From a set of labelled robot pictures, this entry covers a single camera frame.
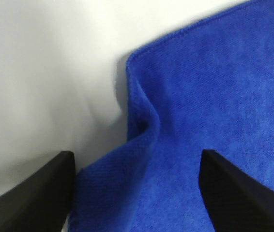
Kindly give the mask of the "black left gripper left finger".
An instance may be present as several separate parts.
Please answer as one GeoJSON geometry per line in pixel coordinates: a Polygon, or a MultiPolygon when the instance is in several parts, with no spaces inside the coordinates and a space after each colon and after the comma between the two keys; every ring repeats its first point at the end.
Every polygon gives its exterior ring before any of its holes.
{"type": "Polygon", "coordinates": [[[70,212],[75,157],[62,151],[0,196],[0,232],[60,232],[70,212]]]}

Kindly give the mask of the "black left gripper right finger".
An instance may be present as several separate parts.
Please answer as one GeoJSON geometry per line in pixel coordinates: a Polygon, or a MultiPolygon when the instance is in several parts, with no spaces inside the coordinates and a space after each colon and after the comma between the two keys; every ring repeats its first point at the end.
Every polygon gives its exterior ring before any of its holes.
{"type": "Polygon", "coordinates": [[[217,232],[274,232],[274,191],[215,150],[203,150],[199,190],[217,232]]]}

